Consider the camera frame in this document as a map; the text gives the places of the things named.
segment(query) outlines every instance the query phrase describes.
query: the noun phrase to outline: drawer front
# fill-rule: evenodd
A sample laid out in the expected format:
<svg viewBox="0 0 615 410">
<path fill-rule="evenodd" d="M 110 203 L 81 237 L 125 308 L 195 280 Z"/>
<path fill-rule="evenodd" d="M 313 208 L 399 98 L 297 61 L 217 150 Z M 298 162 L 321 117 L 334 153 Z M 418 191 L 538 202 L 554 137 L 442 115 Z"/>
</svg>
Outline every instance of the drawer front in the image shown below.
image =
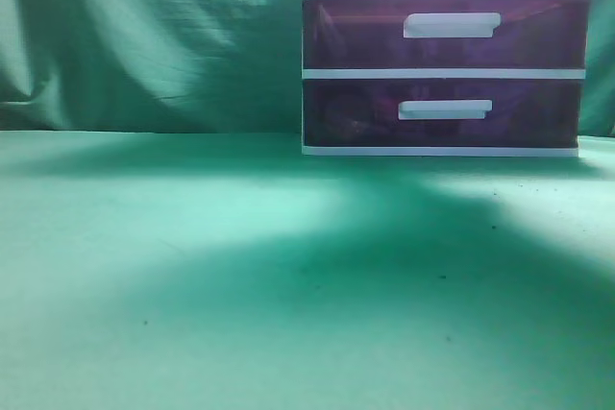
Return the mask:
<svg viewBox="0 0 615 410">
<path fill-rule="evenodd" d="M 590 0 L 306 0 L 304 67 L 582 69 Z"/>
<path fill-rule="evenodd" d="M 577 147 L 580 81 L 304 81 L 304 144 Z"/>
</svg>

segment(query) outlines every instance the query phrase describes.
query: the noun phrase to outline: plastic drawer unit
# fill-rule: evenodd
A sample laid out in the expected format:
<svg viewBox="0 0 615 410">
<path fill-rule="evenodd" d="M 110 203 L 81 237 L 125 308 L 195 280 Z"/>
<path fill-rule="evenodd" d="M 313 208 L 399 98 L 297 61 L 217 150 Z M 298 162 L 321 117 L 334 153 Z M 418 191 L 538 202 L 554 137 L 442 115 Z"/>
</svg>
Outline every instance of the plastic drawer unit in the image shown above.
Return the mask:
<svg viewBox="0 0 615 410">
<path fill-rule="evenodd" d="M 303 150 L 575 156 L 591 0 L 303 0 Z"/>
</svg>

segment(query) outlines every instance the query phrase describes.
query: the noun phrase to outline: white drawer handle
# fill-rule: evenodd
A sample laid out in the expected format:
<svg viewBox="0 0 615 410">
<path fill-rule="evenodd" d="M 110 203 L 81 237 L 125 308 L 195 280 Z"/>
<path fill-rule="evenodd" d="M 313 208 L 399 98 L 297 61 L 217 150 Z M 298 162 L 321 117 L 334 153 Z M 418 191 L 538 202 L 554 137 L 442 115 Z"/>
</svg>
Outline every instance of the white drawer handle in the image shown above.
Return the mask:
<svg viewBox="0 0 615 410">
<path fill-rule="evenodd" d="M 484 119 L 491 109 L 493 102 L 490 100 L 404 101 L 399 106 L 399 119 Z"/>
<path fill-rule="evenodd" d="M 493 37 L 499 13 L 414 13 L 404 21 L 405 38 Z"/>
</svg>

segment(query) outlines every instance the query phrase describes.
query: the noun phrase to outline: green fabric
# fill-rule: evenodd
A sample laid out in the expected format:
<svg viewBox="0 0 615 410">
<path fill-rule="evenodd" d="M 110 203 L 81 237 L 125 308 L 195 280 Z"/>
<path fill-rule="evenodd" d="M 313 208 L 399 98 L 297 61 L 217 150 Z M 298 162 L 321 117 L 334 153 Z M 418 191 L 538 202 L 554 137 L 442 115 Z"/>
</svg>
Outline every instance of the green fabric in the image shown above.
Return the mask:
<svg viewBox="0 0 615 410">
<path fill-rule="evenodd" d="M 0 128 L 300 129 L 300 0 L 0 0 Z M 615 0 L 596 0 L 581 132 L 615 124 Z"/>
<path fill-rule="evenodd" d="M 298 144 L 0 133 L 0 408 L 615 408 L 615 139 Z"/>
</svg>

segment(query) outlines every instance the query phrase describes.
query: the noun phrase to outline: purple drawer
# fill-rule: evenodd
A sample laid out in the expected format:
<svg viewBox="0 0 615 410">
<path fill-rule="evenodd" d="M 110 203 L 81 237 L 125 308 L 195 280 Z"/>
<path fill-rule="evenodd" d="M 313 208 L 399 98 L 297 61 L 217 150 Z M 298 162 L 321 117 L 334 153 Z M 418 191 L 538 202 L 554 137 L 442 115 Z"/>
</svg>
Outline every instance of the purple drawer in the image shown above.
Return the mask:
<svg viewBox="0 0 615 410">
<path fill-rule="evenodd" d="M 581 81 L 304 81 L 311 147 L 577 147 Z"/>
<path fill-rule="evenodd" d="M 590 0 L 305 0 L 304 68 L 582 69 Z"/>
</svg>

